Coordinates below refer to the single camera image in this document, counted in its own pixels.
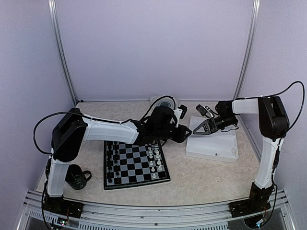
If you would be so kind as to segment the white plastic tray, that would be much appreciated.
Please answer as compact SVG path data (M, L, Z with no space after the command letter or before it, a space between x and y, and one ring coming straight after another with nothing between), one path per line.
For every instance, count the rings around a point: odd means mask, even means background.
M235 163L238 158L236 131L218 131L210 135L190 135L186 145L186 156Z

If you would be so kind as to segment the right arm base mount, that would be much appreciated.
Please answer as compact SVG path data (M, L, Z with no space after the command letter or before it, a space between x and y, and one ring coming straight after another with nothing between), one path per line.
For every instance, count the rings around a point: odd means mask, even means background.
M232 218L236 218L265 211L270 209L271 205L268 201L256 203L250 199L244 199L229 203L229 208Z

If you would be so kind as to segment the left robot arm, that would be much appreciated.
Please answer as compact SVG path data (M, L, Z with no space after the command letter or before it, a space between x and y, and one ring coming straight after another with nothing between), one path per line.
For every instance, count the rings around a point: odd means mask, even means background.
M150 153L150 147L159 147L160 141L182 143L191 130L179 123L187 108L171 109L165 106L140 120L111 121L82 114L72 108L52 132L51 154L46 168L45 192L47 203L57 213L67 209L63 198L64 185L83 189L91 177L73 161L86 144L100 143L104 157L104 188L107 190L133 185L154 184L169 180L159 153Z

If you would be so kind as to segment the black and grey chessboard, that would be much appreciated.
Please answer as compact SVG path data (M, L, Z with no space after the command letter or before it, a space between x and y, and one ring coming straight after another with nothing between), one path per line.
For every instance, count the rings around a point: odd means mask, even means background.
M160 161L163 169L158 171L157 159L153 147L159 147ZM164 157L163 144L154 140L151 144L142 146L122 142L104 142L104 189L115 190L158 184L171 181ZM152 150L153 158L149 158L149 150ZM153 179L152 174L156 173L158 178Z

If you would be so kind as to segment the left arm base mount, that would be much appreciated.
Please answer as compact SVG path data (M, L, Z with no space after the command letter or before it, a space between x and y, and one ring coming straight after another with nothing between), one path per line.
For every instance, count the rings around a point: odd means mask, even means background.
M63 197L43 198L43 209L66 217L81 218L83 203L66 200Z

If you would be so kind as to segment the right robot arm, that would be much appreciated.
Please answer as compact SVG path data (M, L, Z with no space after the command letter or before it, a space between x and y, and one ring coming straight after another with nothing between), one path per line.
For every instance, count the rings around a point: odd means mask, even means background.
M194 130L194 135L211 135L228 126L236 126L236 116L257 114L262 135L260 168L252 183L249 199L245 202L248 212L255 213L264 205L274 187L274 171L279 162L280 148L289 129L289 118L279 96L242 98L219 101L215 112L197 105L196 110L207 119Z

